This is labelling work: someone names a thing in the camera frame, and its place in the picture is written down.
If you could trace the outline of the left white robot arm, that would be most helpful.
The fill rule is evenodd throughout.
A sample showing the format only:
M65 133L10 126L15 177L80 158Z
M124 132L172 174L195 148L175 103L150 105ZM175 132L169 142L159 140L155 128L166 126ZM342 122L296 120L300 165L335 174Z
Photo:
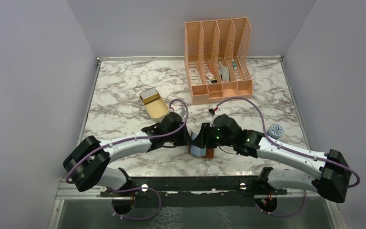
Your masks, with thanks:
M128 174L122 168L111 169L108 165L124 157L157 150L166 143L174 147L188 145L186 121L180 114L170 112L162 121L127 137L100 141L88 136L64 160L65 180L80 192L99 185L125 196L131 189Z

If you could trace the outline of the brown leather card holder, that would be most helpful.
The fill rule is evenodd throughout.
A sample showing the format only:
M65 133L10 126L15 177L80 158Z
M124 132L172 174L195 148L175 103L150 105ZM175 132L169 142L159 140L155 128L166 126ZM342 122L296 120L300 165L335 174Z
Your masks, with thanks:
M193 145L189 145L188 152L190 155L197 158L205 158L212 159L214 158L214 149L213 148L198 148Z

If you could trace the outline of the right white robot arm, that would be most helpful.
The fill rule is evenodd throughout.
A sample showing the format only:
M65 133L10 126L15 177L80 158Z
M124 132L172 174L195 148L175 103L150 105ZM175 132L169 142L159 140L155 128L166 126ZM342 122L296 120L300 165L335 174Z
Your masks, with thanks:
M303 189L318 193L336 203L344 203L351 171L341 152L309 151L270 139L264 133L242 129L229 116L222 114L210 123L202 123L192 141L198 148L230 146L242 156L268 159L294 168L293 171L268 170L256 181L256 189L268 194L276 189Z

